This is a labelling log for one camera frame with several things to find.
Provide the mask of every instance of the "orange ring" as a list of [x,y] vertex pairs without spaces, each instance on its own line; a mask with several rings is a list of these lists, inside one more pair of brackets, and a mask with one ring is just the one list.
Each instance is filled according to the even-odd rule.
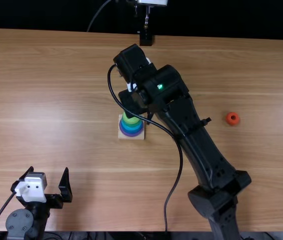
[[240,116],[236,112],[229,112],[226,116],[226,122],[231,125],[237,125],[240,122]]

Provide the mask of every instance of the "wooden base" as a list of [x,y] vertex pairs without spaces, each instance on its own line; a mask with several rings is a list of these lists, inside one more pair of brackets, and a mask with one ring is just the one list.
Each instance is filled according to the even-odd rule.
[[126,136],[125,134],[122,133],[120,130],[120,121],[122,119],[122,114],[119,114],[118,118],[118,139],[126,139],[126,140],[144,140],[145,139],[145,123],[143,122],[143,129],[142,132],[137,135],[137,136]]

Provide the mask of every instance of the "white device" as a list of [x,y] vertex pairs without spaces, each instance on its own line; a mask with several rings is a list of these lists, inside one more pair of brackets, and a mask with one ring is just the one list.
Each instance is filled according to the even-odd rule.
[[138,4],[167,6],[168,0],[137,0]]
[[47,186],[46,175],[43,172],[30,172],[24,181],[20,181],[15,188],[16,196],[25,202],[46,203],[44,190]]

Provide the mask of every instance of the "green ring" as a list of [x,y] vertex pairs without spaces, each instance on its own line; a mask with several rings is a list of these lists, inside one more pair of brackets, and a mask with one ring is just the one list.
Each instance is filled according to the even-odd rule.
[[122,120],[127,124],[136,124],[140,121],[137,117],[128,118],[125,112],[122,114]]

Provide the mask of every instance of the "purple ring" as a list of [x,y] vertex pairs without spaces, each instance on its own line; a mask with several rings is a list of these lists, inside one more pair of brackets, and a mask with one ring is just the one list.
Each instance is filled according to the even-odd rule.
[[127,137],[131,137],[131,138],[132,138],[132,137],[136,137],[136,136],[138,136],[139,134],[141,134],[142,131],[143,131],[143,129],[144,129],[144,126],[143,126],[138,132],[136,132],[136,133],[134,133],[134,134],[126,133],[126,132],[123,130],[121,123],[119,123],[119,129],[120,129],[120,131],[122,132],[122,134],[124,134],[124,135],[127,136]]

